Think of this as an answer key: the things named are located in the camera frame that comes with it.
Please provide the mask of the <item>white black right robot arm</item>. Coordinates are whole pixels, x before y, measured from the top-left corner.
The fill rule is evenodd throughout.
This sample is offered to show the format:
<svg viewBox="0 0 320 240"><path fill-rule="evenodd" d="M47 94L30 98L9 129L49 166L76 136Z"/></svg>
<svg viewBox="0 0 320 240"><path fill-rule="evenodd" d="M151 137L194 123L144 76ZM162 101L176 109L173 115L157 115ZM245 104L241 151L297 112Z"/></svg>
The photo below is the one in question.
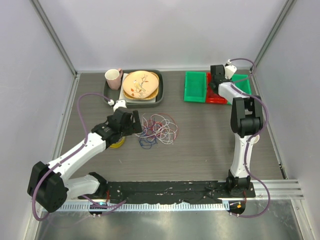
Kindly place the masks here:
<svg viewBox="0 0 320 240"><path fill-rule="evenodd" d="M264 126L260 97L240 90L232 82L237 68L231 63L210 66L209 87L231 103L230 127L235 136L234 156L228 171L226 193L233 198L250 188L250 162L254 141Z"/></svg>

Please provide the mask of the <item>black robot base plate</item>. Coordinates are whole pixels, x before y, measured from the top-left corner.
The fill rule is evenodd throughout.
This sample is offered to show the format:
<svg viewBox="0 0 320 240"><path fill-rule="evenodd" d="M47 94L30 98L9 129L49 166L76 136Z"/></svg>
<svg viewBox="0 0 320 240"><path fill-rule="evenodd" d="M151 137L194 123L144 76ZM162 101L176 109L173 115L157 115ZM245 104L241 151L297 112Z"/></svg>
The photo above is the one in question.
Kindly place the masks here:
<svg viewBox="0 0 320 240"><path fill-rule="evenodd" d="M220 199L255 198L253 184L248 189L235 187L227 190L224 181L109 181L102 192L87 194L92 200L109 200L112 204L172 205L215 204Z"/></svg>

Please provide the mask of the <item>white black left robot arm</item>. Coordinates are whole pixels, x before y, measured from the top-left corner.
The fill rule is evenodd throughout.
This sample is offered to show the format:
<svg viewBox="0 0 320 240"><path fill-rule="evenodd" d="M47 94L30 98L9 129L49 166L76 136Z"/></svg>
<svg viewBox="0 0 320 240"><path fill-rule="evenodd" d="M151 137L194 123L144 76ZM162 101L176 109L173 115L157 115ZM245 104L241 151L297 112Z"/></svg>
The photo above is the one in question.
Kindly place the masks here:
<svg viewBox="0 0 320 240"><path fill-rule="evenodd" d="M84 177L71 178L72 175L122 137L142 131L139 112L119 107L64 155L47 164L39 161L33 166L27 188L32 204L40 204L49 213L53 213L66 200L82 195L102 199L107 192L107 181L101 175L90 172Z"/></svg>

